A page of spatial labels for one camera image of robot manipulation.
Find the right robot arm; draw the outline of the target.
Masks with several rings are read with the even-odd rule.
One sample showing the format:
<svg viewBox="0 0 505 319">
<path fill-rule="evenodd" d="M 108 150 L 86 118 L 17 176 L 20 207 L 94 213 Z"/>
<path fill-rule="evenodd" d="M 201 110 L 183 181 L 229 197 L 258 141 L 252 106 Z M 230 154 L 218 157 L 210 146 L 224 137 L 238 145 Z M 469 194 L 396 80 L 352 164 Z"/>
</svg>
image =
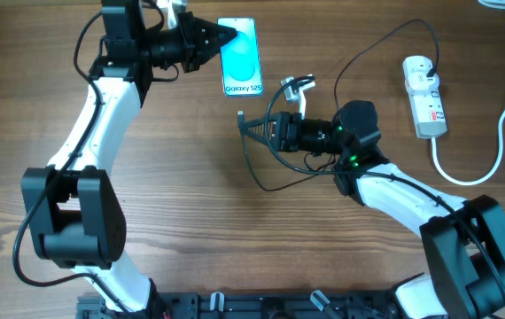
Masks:
<svg viewBox="0 0 505 319">
<path fill-rule="evenodd" d="M 241 137 L 281 152 L 332 157 L 329 175 L 339 192 L 390 215 L 420 237 L 428 273 L 394 288 L 399 318 L 487 318 L 505 309 L 505 213 L 486 195 L 448 195 L 404 174 L 379 150 L 377 112 L 354 100 L 329 121 L 301 113 L 267 112 L 246 120 Z"/>
</svg>

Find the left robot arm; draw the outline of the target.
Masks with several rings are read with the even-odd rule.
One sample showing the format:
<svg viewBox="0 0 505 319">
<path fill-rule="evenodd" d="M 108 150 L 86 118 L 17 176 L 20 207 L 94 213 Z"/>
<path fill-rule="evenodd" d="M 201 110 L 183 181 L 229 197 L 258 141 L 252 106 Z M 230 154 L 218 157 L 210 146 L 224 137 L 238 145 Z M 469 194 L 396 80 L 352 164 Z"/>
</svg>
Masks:
<svg viewBox="0 0 505 319">
<path fill-rule="evenodd" d="M 21 191 L 27 210 L 19 226 L 36 255 L 85 278 L 113 318 L 165 318 L 155 283 L 125 252 L 127 225 L 110 174 L 126 131 L 139 114 L 155 68 L 198 70 L 237 36 L 233 27 L 190 12 L 144 23 L 144 1 L 105 1 L 98 54 L 82 77 L 88 95 L 79 118 L 45 167 L 27 169 Z"/>
</svg>

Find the smartphone with cyan screen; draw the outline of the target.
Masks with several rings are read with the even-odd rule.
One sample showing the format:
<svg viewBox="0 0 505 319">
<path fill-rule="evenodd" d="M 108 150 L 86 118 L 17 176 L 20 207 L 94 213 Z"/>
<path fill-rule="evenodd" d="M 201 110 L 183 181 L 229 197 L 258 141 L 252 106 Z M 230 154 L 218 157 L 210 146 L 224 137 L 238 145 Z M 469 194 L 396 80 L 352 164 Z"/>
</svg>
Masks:
<svg viewBox="0 0 505 319">
<path fill-rule="evenodd" d="M 221 48 L 224 94 L 227 97 L 260 96 L 263 80 L 254 18 L 222 17 L 217 22 L 237 31 L 237 37 Z"/>
</svg>

